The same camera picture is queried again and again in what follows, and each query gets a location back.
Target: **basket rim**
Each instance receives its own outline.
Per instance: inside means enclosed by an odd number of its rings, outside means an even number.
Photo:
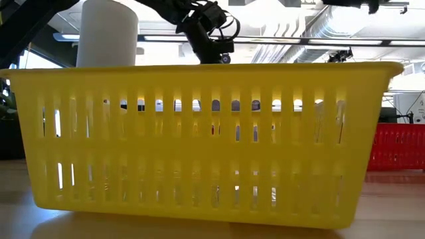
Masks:
[[[0,77],[10,77],[22,74],[52,74],[67,73],[85,74],[93,72],[164,72],[172,70],[181,71],[209,71],[209,70],[352,70],[355,68],[374,68],[379,70],[388,70],[390,77],[401,74],[404,70],[402,64],[397,62],[350,62],[343,64],[315,63],[315,64],[199,64],[199,65],[172,65],[172,66],[119,66],[103,68],[55,68],[55,69],[4,69],[0,70]]]

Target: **ceiling light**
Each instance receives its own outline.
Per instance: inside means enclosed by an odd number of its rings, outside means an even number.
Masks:
[[[185,36],[146,36],[146,41],[182,41],[187,42],[187,37]]]
[[[261,37],[237,37],[234,39],[234,42],[252,42],[256,43],[287,43],[287,44],[297,44],[299,39],[273,39],[273,38],[261,38]]]
[[[406,45],[406,46],[423,46],[424,41],[421,40],[393,40],[390,42],[390,45]]]
[[[355,40],[355,39],[311,39],[313,44],[340,44],[340,45],[380,45],[381,40]]]
[[[80,40],[80,35],[63,34],[62,37],[66,40]]]
[[[307,50],[349,50],[349,46],[305,46]]]

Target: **window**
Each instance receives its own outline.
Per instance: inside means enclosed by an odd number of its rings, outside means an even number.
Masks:
[[[35,53],[24,51],[24,55],[19,59],[19,69],[34,69],[34,68],[62,68]]]

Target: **ceiling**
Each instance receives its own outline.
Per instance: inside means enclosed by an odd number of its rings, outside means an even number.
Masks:
[[[140,34],[164,34],[173,35],[175,26],[164,21],[154,10],[134,0],[116,0],[132,9],[139,18]],[[232,13],[242,23],[240,36],[285,36],[298,37],[296,29],[305,28],[323,5],[320,0],[303,0],[300,8],[284,7],[279,0],[255,0],[244,6],[234,6],[235,0],[218,0],[218,4]],[[54,16],[49,25],[60,33],[78,34],[81,25],[82,5],[81,0],[72,8]],[[419,21],[425,14],[425,1],[410,0],[407,13],[401,15],[401,7],[381,7],[377,14],[367,16],[368,19],[359,19],[356,15],[345,17],[345,25],[364,24],[353,38],[400,38],[400,39],[425,39],[425,21]],[[234,28],[225,29],[226,35],[232,35]],[[191,54],[190,47],[174,43],[143,43],[138,47],[145,49],[145,54],[137,57],[137,64],[196,64],[196,58]],[[175,52],[173,57],[167,60],[152,58],[154,52],[160,52],[167,48]],[[250,63],[253,57],[263,46],[236,45],[235,53],[232,54],[235,63]],[[354,60],[418,60],[425,59],[423,48],[353,48]]]

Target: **ventilation duct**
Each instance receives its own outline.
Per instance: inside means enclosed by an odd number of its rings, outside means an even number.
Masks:
[[[415,62],[404,66],[403,76],[425,73],[425,62]]]
[[[305,30],[302,37],[348,38],[365,27],[369,20],[367,9],[330,6]],[[291,46],[279,62],[313,62],[328,52],[327,49],[309,49],[308,46]]]
[[[305,30],[305,17],[298,9],[282,8],[282,15],[286,18],[268,23],[263,36],[265,37],[298,37]],[[261,45],[251,63],[279,63],[288,45]]]

